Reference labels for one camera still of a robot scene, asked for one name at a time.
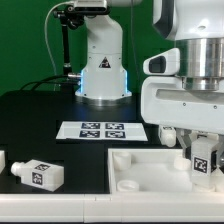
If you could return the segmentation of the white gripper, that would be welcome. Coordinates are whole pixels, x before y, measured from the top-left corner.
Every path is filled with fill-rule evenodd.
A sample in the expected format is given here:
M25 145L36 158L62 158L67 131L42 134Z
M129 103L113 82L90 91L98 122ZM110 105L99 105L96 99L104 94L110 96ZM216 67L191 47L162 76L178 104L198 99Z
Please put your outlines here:
M186 91L179 78L151 76L142 85L141 116L146 123L177 128L176 136L185 159L191 159L189 130L220 134L218 144L211 154L211 171L220 169L224 173L222 90Z

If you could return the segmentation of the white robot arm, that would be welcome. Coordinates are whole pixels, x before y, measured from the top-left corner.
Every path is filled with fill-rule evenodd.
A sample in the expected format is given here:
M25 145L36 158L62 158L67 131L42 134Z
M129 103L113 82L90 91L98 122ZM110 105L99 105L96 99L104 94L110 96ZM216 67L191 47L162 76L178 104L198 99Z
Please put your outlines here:
M128 95L122 30L107 15L115 0L79 0L88 59L77 94L95 101ZM144 61L142 118L151 124L224 135L224 0L153 0L153 27L175 47Z

